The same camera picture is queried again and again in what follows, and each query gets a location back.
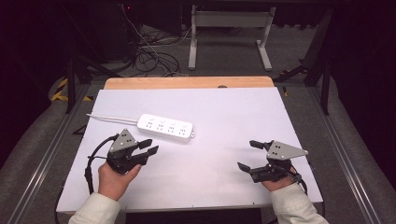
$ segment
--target person's left hand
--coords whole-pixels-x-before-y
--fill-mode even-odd
[[[118,201],[119,198],[128,189],[129,183],[139,174],[142,165],[137,164],[128,174],[120,175],[113,171],[105,162],[98,169],[99,173],[99,190],[98,193]]]

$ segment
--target person's hand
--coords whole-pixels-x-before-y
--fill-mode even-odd
[[[113,171],[105,162],[98,169],[99,172],[99,190],[98,193],[118,201],[125,193],[129,183],[139,174],[142,165],[136,165],[128,174],[120,175]]]
[[[291,167],[290,170],[293,173],[296,173],[296,171]],[[277,189],[283,189],[287,187],[288,185],[293,184],[294,181],[291,179],[290,176],[283,177],[282,179],[274,182],[274,181],[262,181],[262,185],[265,186],[269,191],[275,191]]]

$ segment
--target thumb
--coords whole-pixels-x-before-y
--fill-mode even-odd
[[[142,167],[141,164],[137,164],[136,166],[134,166],[134,168],[132,168],[130,172],[128,172],[128,174],[126,174],[129,181],[132,181],[139,174],[141,167]]]

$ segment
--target white power strip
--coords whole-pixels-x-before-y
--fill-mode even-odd
[[[141,133],[148,133],[180,142],[189,142],[195,136],[191,123],[149,114],[144,114],[140,117],[137,122],[137,130]]]

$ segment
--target sleeve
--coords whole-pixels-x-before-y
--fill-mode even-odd
[[[120,211],[120,203],[99,193],[93,193],[70,217],[69,224],[112,224]]]
[[[272,191],[271,199],[279,224],[328,223],[297,183]]]

